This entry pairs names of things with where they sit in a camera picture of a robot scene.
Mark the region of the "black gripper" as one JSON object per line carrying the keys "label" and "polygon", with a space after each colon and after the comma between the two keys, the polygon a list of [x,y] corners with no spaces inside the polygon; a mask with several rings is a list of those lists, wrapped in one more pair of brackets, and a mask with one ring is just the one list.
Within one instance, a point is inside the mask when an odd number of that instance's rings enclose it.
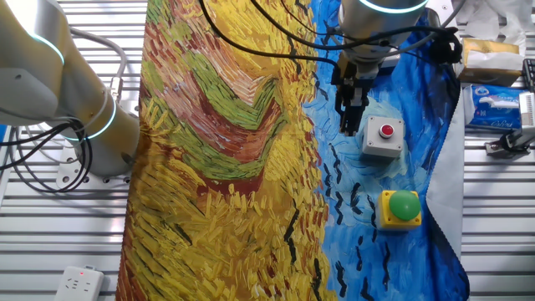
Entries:
{"label": "black gripper", "polygon": [[342,52],[338,66],[336,111],[340,116],[339,131],[352,136],[359,131],[364,110],[369,104],[368,93],[379,73],[379,62],[362,60]]}

